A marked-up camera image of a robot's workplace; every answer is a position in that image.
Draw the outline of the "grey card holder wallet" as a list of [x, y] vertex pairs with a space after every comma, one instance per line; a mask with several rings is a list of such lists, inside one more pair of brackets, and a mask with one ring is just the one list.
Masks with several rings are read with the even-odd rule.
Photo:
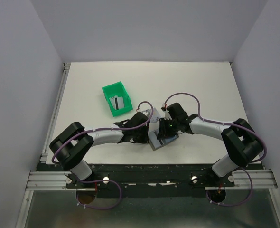
[[148, 133], [149, 144], [152, 147], [152, 150], [154, 151], [172, 143], [173, 141], [179, 138], [178, 135], [175, 135], [173, 137], [169, 137], [165, 139], [158, 139], [157, 138], [158, 133], [159, 133], [158, 130], [154, 130]]

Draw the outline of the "silver diamond print card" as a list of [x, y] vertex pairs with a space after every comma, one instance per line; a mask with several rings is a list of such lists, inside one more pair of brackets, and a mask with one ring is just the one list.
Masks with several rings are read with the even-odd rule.
[[158, 110], [156, 108], [153, 109], [153, 116], [151, 117], [150, 119], [150, 123], [153, 124], [153, 123], [156, 123], [160, 120], [161, 115], [159, 114]]

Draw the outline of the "green plastic bin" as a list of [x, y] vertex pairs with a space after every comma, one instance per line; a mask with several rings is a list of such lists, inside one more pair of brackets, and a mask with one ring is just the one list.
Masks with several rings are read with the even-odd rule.
[[104, 86], [102, 91], [113, 117], [133, 110], [131, 99], [121, 81]]

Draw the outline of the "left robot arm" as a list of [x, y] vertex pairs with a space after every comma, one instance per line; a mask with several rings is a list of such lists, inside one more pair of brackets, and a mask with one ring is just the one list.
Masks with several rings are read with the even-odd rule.
[[142, 112], [131, 119], [114, 123], [111, 129], [85, 132], [80, 122], [73, 122], [49, 145], [50, 150], [64, 171], [71, 171], [84, 188], [93, 183], [92, 170], [84, 160], [90, 148], [106, 143], [147, 144], [149, 118]]

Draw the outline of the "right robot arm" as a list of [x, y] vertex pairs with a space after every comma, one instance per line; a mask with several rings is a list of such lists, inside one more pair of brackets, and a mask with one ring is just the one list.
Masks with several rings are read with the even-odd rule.
[[178, 133], [199, 134], [222, 141], [227, 154], [213, 164], [206, 180], [212, 186], [217, 186], [224, 176], [246, 167], [264, 150], [263, 143], [254, 130], [244, 119], [231, 123], [207, 120], [198, 114], [188, 115], [179, 103], [163, 108], [165, 116], [159, 120], [159, 140], [177, 136]]

